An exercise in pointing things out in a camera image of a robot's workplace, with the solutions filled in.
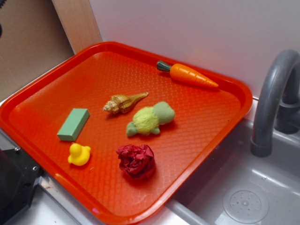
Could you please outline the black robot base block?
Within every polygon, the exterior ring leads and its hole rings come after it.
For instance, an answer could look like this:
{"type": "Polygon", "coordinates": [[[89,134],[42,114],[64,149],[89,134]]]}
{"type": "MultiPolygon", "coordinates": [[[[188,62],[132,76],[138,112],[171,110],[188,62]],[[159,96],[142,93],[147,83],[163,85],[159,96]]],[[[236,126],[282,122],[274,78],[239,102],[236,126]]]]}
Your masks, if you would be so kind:
{"type": "Polygon", "coordinates": [[[10,224],[30,208],[40,175],[40,166],[23,149],[0,151],[2,225],[10,224]]]}

